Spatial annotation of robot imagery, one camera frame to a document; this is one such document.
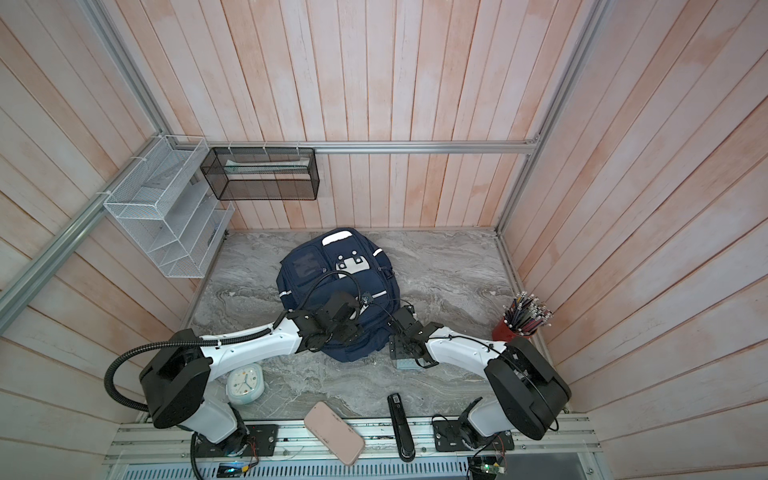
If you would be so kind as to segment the light blue calculator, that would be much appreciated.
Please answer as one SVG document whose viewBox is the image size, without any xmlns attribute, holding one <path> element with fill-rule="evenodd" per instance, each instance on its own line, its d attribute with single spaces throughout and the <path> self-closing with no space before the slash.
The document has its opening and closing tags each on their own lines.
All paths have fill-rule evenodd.
<svg viewBox="0 0 768 480">
<path fill-rule="evenodd" d="M 408 351 L 403 340 L 396 335 L 392 335 L 389 340 L 390 359 L 398 370 L 419 370 L 420 366 L 413 355 Z"/>
</svg>

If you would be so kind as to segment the navy blue backpack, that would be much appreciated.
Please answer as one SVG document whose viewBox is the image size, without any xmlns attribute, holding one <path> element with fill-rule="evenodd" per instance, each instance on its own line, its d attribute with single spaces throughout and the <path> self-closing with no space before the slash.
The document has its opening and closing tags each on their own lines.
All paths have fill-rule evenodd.
<svg viewBox="0 0 768 480">
<path fill-rule="evenodd" d="M 390 316 L 400 307 L 400 289 L 387 254 L 354 228 L 337 228 L 296 248 L 282 261 L 276 279 L 283 307 L 309 310 L 324 305 L 337 291 L 368 294 L 361 308 L 361 335 L 349 345 L 332 340 L 322 352 L 339 362 L 354 362 L 381 350 L 389 341 Z"/>
</svg>

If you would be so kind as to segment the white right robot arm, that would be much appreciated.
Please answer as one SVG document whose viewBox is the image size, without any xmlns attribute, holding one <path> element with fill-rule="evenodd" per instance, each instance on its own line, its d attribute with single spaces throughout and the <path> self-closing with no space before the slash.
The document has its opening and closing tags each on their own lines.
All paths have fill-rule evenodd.
<svg viewBox="0 0 768 480">
<path fill-rule="evenodd" d="M 466 446 L 477 448 L 512 429 L 536 441 L 560 430 L 558 415 L 571 399 L 570 387 L 529 341 L 482 340 L 423 324 L 410 307 L 397 310 L 389 325 L 420 365 L 449 364 L 488 381 L 494 397 L 472 401 L 454 423 Z"/>
</svg>

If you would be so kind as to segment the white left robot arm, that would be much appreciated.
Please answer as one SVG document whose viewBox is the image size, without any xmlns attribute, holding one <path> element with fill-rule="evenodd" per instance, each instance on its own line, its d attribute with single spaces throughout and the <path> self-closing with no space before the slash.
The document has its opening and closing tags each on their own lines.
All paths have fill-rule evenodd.
<svg viewBox="0 0 768 480">
<path fill-rule="evenodd" d="M 199 337 L 190 329 L 163 342 L 140 374 L 149 416 L 157 429 L 179 427 L 227 453 L 249 436 L 239 413 L 210 391 L 222 376 L 261 360 L 344 345 L 363 333 L 360 318 L 371 298 L 339 291 L 314 310 L 291 310 L 271 326 Z"/>
</svg>

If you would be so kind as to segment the black stapler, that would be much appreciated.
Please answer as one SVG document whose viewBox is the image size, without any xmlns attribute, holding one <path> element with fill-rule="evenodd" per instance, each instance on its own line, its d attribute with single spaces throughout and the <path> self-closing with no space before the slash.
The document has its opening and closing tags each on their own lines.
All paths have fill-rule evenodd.
<svg viewBox="0 0 768 480">
<path fill-rule="evenodd" d="M 415 443 L 410 431 L 401 397 L 392 393 L 387 397 L 395 442 L 400 459 L 410 463 L 415 459 Z"/>
</svg>

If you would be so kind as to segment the mint green alarm clock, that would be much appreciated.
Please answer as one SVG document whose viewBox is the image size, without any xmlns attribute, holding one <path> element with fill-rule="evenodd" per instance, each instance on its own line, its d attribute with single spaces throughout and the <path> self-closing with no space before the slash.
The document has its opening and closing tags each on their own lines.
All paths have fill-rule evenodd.
<svg viewBox="0 0 768 480">
<path fill-rule="evenodd" d="M 265 388 L 266 383 L 261 365 L 251 363 L 229 373 L 226 394 L 232 404 L 247 405 L 259 399 Z"/>
</svg>

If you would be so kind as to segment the red pencil holder with pencils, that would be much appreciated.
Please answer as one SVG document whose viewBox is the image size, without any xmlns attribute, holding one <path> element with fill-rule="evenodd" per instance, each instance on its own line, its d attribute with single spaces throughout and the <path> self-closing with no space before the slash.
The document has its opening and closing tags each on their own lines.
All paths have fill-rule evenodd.
<svg viewBox="0 0 768 480">
<path fill-rule="evenodd" d="M 548 325 L 552 311 L 535 295 L 520 292 L 506 307 L 492 331 L 494 341 L 508 342 L 513 338 L 531 338 L 542 325 Z"/>
</svg>

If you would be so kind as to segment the pink pencil case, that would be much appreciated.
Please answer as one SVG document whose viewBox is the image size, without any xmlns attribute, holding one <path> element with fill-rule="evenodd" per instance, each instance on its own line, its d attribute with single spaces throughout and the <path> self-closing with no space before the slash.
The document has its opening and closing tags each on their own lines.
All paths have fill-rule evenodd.
<svg viewBox="0 0 768 480">
<path fill-rule="evenodd" d="M 346 466 L 353 465 L 365 448 L 364 438 L 324 402 L 311 408 L 304 418 L 304 425 Z"/>
</svg>

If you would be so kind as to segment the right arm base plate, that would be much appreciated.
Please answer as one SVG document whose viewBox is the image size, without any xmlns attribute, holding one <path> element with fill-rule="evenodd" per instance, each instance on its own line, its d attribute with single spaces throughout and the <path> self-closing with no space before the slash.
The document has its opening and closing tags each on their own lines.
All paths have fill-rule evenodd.
<svg viewBox="0 0 768 480">
<path fill-rule="evenodd" d="M 448 419 L 442 415 L 431 419 L 433 440 L 438 452 L 477 451 L 491 449 L 509 452 L 515 449 L 510 431 L 503 431 L 492 436 L 482 436 L 467 421 Z"/>
</svg>

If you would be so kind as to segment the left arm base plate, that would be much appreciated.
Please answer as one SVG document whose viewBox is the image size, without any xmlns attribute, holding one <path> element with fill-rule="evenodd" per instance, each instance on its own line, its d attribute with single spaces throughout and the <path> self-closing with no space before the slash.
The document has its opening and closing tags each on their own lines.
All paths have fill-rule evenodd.
<svg viewBox="0 0 768 480">
<path fill-rule="evenodd" d="M 246 424 L 219 443 L 198 435 L 190 452 L 196 458 L 269 457 L 278 438 L 277 424 Z"/>
</svg>

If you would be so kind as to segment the black mesh wall basket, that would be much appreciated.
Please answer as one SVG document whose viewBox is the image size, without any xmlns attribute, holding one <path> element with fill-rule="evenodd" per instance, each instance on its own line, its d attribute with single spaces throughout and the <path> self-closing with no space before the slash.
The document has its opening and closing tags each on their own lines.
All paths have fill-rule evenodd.
<svg viewBox="0 0 768 480">
<path fill-rule="evenodd" d="M 311 148 L 215 147 L 201 172 L 223 201 L 313 201 L 320 186 Z"/>
</svg>

